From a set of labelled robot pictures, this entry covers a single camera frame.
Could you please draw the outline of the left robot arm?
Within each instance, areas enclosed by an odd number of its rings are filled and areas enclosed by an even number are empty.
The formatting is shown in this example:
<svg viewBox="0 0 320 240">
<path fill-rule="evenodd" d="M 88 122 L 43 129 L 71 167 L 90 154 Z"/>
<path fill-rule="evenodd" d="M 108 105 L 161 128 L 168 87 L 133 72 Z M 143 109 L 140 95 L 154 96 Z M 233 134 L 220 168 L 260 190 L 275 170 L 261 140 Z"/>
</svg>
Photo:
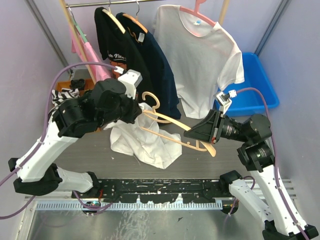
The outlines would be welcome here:
<svg viewBox="0 0 320 240">
<path fill-rule="evenodd" d="M 105 79 L 83 96 L 65 100 L 49 117 L 32 148 L 23 157 L 8 161 L 10 171 L 17 175 L 15 192 L 44 196 L 56 190 L 77 191 L 88 198 L 97 197 L 101 185 L 93 172 L 68 171 L 54 161 L 85 134 L 112 122 L 134 124 L 141 113 L 134 80 Z"/>
</svg>

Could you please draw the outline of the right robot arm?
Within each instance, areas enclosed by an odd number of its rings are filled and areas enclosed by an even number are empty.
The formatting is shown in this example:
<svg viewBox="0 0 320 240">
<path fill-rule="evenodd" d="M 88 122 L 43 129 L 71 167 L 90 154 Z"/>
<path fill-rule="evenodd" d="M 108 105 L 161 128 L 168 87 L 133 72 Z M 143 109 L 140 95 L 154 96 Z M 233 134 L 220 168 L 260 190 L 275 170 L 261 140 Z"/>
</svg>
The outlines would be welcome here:
<svg viewBox="0 0 320 240">
<path fill-rule="evenodd" d="M 237 149 L 238 158 L 260 187 L 264 199 L 235 170 L 219 177 L 219 191 L 225 197 L 235 197 L 246 207 L 260 222 L 265 240 L 311 240 L 319 236 L 317 228 L 301 217 L 283 186 L 275 155 L 266 142 L 272 136 L 267 116 L 254 114 L 240 123 L 221 111 L 210 110 L 184 136 L 210 144 L 216 144 L 220 138 L 242 143 Z"/>
</svg>

